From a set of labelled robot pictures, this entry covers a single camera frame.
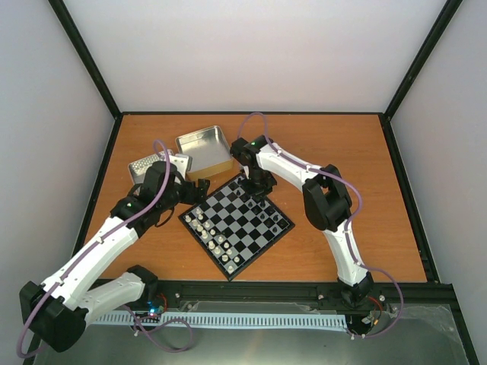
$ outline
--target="white wall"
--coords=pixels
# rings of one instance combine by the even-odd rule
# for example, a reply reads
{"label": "white wall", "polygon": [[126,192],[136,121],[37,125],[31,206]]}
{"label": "white wall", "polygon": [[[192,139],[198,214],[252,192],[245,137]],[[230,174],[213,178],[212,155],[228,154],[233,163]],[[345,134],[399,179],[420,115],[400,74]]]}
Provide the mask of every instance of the white wall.
{"label": "white wall", "polygon": [[69,258],[113,119],[47,1],[0,1],[0,363],[18,292]]}
{"label": "white wall", "polygon": [[393,118],[441,280],[487,363],[487,2],[463,2]]}
{"label": "white wall", "polygon": [[66,0],[122,110],[386,109],[445,0]]}

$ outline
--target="orange wooden surface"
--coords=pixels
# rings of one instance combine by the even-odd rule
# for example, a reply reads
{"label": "orange wooden surface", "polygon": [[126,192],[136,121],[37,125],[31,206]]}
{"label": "orange wooden surface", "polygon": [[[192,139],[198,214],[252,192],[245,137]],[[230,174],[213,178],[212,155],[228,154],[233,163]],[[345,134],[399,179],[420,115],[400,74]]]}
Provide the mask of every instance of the orange wooden surface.
{"label": "orange wooden surface", "polygon": [[[133,115],[125,116],[91,220],[92,237],[118,200],[132,186],[128,164],[153,154],[155,138],[177,152],[175,138],[210,125],[221,126],[228,144],[236,138],[245,116]],[[259,117],[247,123],[243,136],[262,134]],[[354,234],[361,256],[370,266],[388,270],[398,281],[425,281],[406,209],[396,181],[387,146],[374,115],[271,115],[269,134],[285,150],[322,166],[334,164],[342,176],[358,187],[364,209],[354,220]],[[234,170],[211,178],[210,192],[237,173]],[[269,196],[296,224],[235,280],[242,281],[335,281],[336,265],[323,234],[304,215],[301,193],[278,176]],[[352,196],[356,208],[356,197]],[[188,208],[178,205],[174,218],[164,227],[150,229],[120,255],[104,272],[115,278],[128,267],[140,264],[160,279],[226,280],[200,245],[176,219]],[[379,274],[374,280],[386,281]]]}

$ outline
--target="chessboard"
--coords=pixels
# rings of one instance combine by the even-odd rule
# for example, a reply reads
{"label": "chessboard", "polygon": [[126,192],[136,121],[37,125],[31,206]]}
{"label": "chessboard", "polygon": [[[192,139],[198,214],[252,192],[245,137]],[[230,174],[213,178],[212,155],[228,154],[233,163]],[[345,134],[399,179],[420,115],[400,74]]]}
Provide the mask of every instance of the chessboard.
{"label": "chessboard", "polygon": [[235,176],[179,216],[229,281],[294,227],[269,198],[257,202],[245,193],[243,179]]}

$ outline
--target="white robotic arm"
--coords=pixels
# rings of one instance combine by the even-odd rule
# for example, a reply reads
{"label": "white robotic arm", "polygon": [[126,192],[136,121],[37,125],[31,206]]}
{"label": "white robotic arm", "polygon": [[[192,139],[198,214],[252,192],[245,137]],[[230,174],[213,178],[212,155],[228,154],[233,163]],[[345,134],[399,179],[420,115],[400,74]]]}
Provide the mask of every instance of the white robotic arm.
{"label": "white robotic arm", "polygon": [[[329,165],[310,164],[288,152],[272,142],[272,147],[264,136],[258,137],[250,143],[243,138],[237,139],[231,146],[231,154],[242,165],[247,176],[243,188],[248,193],[259,198],[269,194],[272,186],[277,182],[272,174],[280,176],[294,185],[304,196],[304,209],[308,220],[326,237],[338,269],[338,278],[344,284],[342,295],[350,306],[355,306],[371,289],[372,277],[367,269],[361,267],[361,256],[349,224],[349,239],[353,258],[345,237],[345,223],[350,217],[352,201],[346,187],[335,181],[326,181],[314,170],[329,169],[329,173],[339,177],[338,170]],[[323,194],[322,187],[328,187],[329,192]]]}
{"label": "white robotic arm", "polygon": [[[21,311],[24,323],[30,322],[29,329],[54,350],[65,351],[81,337],[87,326],[103,314],[125,303],[152,301],[158,278],[138,265],[105,285],[89,289],[120,253],[147,229],[158,224],[165,211],[173,211],[179,203],[193,205],[206,199],[209,181],[201,179],[198,185],[187,182],[184,179],[186,168],[187,162],[170,156],[166,188],[153,204],[166,173],[165,161],[153,163],[145,174],[144,182],[134,186],[116,204],[103,226],[69,262],[41,285],[32,281],[24,285],[20,292]],[[137,218],[134,217],[132,222],[109,233],[134,215]],[[41,300],[45,303],[39,307],[37,304]]]}
{"label": "white robotic arm", "polygon": [[[277,143],[272,143],[277,151],[283,151]],[[288,181],[292,185],[302,192],[303,185],[308,179],[315,178],[318,174],[313,173],[310,169],[319,170],[321,166],[311,165],[300,158],[285,152],[287,156],[300,162],[304,165],[308,165],[308,170],[296,166],[295,164],[284,159],[280,153],[275,152],[271,146],[266,144],[260,148],[260,152],[256,154],[257,163],[262,169],[274,173],[280,176],[284,180]],[[347,242],[345,239],[345,221],[343,221],[337,228],[336,232],[331,230],[322,230],[326,239],[328,240],[329,247],[332,250],[333,257],[336,261],[336,267],[338,268],[338,277],[341,281],[349,286],[353,286],[364,280],[367,270],[357,265],[352,256],[350,255],[349,248],[347,247]],[[354,251],[355,257],[361,261],[360,253],[358,252],[357,244],[352,233],[352,225],[349,225],[350,240],[352,241],[352,249]]]}

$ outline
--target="white cable tray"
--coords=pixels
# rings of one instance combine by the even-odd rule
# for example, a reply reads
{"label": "white cable tray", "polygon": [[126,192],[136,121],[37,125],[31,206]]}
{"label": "white cable tray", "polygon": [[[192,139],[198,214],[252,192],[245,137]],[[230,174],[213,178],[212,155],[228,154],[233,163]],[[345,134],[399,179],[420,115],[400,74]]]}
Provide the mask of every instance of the white cable tray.
{"label": "white cable tray", "polygon": [[[144,319],[147,326],[181,318],[196,329],[321,329],[341,331],[346,328],[344,315],[330,314],[260,314],[260,313],[180,313],[167,312],[160,320]],[[133,325],[132,317],[123,310],[114,310],[98,318],[94,325]],[[184,327],[171,323],[168,327]]]}

